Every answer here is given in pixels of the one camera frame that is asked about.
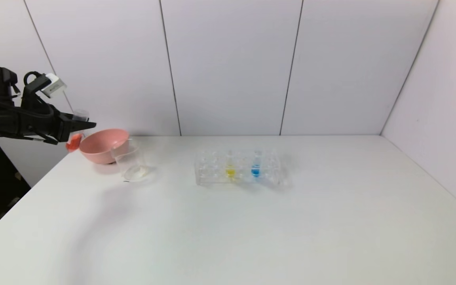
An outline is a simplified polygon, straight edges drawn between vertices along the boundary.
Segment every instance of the orange object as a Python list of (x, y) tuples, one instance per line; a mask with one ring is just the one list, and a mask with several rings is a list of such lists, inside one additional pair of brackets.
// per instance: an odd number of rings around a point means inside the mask
[(81, 140), (82, 140), (81, 133), (76, 133), (76, 134), (72, 135), (70, 141), (66, 143), (66, 149), (69, 152), (73, 152), (73, 151), (77, 150), (80, 147)]

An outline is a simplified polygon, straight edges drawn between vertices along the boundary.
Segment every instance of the white table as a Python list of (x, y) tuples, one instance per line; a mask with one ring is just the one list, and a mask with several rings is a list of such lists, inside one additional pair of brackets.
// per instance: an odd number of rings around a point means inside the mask
[[(74, 152), (3, 217), (0, 285), (456, 285), (456, 199), (382, 137), (139, 139), (148, 181)], [(281, 189), (195, 184), (257, 146)]]

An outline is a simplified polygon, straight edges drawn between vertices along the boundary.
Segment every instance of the blue liquid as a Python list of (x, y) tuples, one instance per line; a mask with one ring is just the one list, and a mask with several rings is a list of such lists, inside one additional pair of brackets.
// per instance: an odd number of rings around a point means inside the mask
[(254, 164), (253, 167), (251, 168), (251, 174), (254, 177), (259, 177), (259, 164)]

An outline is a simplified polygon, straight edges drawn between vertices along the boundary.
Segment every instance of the white wall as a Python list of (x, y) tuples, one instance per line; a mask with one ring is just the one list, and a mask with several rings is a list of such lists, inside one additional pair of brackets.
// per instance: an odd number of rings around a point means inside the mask
[(378, 135), (437, 0), (306, 0), (282, 135)]
[(456, 0), (440, 1), (382, 135), (456, 197)]
[(179, 135), (159, 0), (26, 0), (72, 108), (94, 130)]
[[(0, 0), (0, 67), (17, 74), (17, 86), (21, 91), (24, 90), (22, 79), (27, 72), (52, 72), (22, 1)], [(43, 96), (43, 99), (63, 112), (71, 112), (64, 94), (52, 99)], [(20, 105), (20, 100), (16, 100), (16, 104)], [(31, 186), (67, 154), (65, 144), (53, 146), (37, 141), (0, 138), (0, 146)]]
[(278, 135), (301, 0), (162, 0), (183, 135)]

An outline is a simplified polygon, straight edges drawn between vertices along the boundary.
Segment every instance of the glass beaker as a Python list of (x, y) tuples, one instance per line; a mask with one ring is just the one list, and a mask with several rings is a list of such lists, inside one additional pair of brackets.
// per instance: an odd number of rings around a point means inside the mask
[(147, 174), (148, 169), (138, 141), (134, 139), (118, 141), (112, 146), (110, 153), (116, 159), (121, 176), (125, 181), (139, 181)]

